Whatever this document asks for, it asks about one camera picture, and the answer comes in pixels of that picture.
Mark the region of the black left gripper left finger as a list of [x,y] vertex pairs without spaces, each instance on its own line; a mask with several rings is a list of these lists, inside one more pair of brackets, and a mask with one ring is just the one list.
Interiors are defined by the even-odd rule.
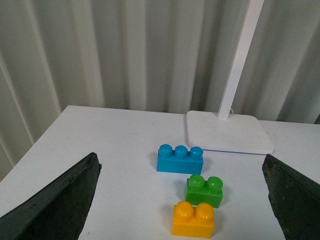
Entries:
[[101,172],[92,152],[0,218],[2,240],[77,240]]

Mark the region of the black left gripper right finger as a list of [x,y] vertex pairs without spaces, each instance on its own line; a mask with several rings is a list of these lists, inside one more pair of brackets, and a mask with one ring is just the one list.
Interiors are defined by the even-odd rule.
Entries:
[[320,238],[320,185],[267,154],[263,175],[268,198],[287,240]]

